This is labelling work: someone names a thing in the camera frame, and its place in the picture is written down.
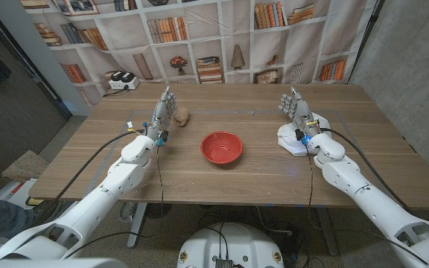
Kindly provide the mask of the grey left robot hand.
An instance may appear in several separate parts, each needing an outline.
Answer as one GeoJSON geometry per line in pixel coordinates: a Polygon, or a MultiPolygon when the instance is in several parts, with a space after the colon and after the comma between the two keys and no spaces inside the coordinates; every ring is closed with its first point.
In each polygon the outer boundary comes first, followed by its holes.
{"type": "Polygon", "coordinates": [[[164,132],[168,131],[171,119],[176,110],[176,97],[174,93],[170,91],[170,86],[166,86],[160,100],[154,108],[151,120],[147,126],[146,136],[156,143],[158,143],[160,139],[166,142],[168,135],[164,134],[164,132]]]}

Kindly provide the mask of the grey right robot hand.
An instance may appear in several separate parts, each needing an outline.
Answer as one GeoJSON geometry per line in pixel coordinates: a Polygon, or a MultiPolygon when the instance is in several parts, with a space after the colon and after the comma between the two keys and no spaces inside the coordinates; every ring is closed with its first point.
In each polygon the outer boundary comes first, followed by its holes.
{"type": "Polygon", "coordinates": [[[319,122],[314,119],[308,104],[294,86],[291,86],[290,90],[292,95],[282,95],[279,109],[292,120],[296,140],[310,139],[320,134],[319,122]]]}

